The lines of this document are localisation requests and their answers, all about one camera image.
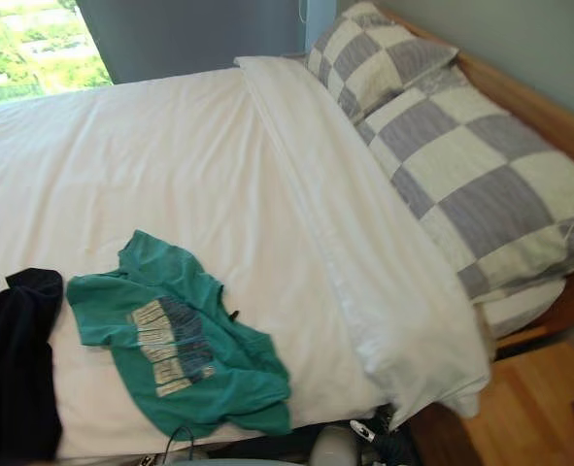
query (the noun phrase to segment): cable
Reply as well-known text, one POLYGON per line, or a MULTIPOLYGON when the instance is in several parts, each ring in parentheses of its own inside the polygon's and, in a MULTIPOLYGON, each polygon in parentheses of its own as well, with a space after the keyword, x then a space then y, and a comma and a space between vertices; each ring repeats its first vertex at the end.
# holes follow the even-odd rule
POLYGON ((177 436, 177 434, 181 429, 185 429, 187 431, 189 441, 191 442, 191 445, 189 446, 188 460, 191 461, 193 459, 193 433, 191 432, 191 429, 189 427, 187 427, 185 424, 181 424, 179 427, 174 429, 174 432, 170 436, 170 440, 168 440, 168 445, 166 445, 166 451, 163 453, 163 459, 161 460, 161 466, 166 464, 166 458, 168 457, 168 450, 170 449, 170 444, 172 443, 172 441, 174 440, 174 438, 177 436))
POLYGON ((299 15, 299 20, 302 24, 306 24, 308 22, 308 12, 306 12, 306 19, 302 16, 302 0, 297 0, 297 14, 299 15))

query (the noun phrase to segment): graphic print on t-shirt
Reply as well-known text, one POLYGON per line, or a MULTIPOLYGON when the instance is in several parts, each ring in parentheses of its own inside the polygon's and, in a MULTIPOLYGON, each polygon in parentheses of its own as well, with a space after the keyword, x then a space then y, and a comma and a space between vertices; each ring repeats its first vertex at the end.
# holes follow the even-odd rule
POLYGON ((157 396, 183 390, 215 373, 197 310, 164 296, 129 317, 138 329, 138 345, 152 364, 157 396))

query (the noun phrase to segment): checkered pillowcase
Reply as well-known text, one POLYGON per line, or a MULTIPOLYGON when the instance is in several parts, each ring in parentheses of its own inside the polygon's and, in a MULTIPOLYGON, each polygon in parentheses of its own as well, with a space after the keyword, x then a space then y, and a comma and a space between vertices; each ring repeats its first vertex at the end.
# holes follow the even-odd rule
POLYGON ((475 302, 574 270, 574 162, 457 68, 358 131, 475 302))
POLYGON ((414 37, 373 4, 357 3, 321 35, 306 66, 358 123, 414 80, 449 63, 456 53, 414 37))

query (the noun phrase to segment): window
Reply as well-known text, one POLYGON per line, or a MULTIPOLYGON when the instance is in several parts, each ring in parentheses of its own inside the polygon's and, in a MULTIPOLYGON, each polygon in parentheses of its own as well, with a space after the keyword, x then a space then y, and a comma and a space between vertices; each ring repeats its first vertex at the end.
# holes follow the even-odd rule
POLYGON ((0 102, 111 83, 75 0, 0 0, 0 102))

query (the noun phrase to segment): bed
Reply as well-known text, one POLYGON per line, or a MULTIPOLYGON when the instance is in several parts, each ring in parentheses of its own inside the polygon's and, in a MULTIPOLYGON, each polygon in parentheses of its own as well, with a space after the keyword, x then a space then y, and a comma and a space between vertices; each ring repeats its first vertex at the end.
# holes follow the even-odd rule
MULTIPOLYGON (((458 61, 574 156, 574 137, 551 130, 574 134, 573 116, 458 61)), ((224 283, 226 308, 272 336, 293 427, 386 403, 394 425, 434 401, 476 413, 489 365, 460 282, 297 61, 242 57, 228 70, 0 106, 0 289, 25 267, 65 280, 115 269, 136 228, 192 251, 224 283)), ((572 324, 574 275, 536 326, 499 345, 572 324)), ((66 301, 51 346, 60 457, 163 450, 168 436, 134 405, 109 351, 80 345, 66 301)), ((199 443, 256 435, 225 424, 199 443)))
MULTIPOLYGON (((417 25, 384 9, 391 20, 402 24, 414 35, 429 41, 445 43, 417 25)), ((553 146, 566 152, 574 159, 574 115, 552 101, 535 92, 528 86, 518 83, 495 70, 477 57, 460 51, 457 63, 463 73, 491 100, 508 109, 513 115, 534 128, 553 146)), ((567 277, 564 291, 543 315, 511 335, 499 339, 499 349, 509 349, 518 345, 538 341, 556 335, 574 326, 574 273, 567 277)))

